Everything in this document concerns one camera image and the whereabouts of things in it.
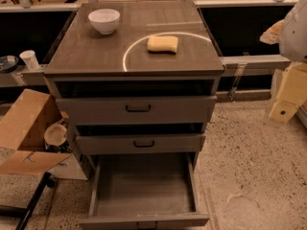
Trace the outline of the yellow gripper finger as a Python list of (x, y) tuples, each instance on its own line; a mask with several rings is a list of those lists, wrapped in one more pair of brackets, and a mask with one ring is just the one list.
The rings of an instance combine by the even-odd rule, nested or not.
[(293, 62), (281, 75), (269, 119), (278, 124), (287, 124), (306, 101), (307, 64)]

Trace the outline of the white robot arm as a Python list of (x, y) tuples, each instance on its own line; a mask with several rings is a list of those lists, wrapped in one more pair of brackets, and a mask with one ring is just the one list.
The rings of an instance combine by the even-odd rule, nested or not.
[(282, 74), (269, 119), (287, 124), (307, 100), (307, 0), (299, 0), (286, 15), (279, 50), (292, 63)]

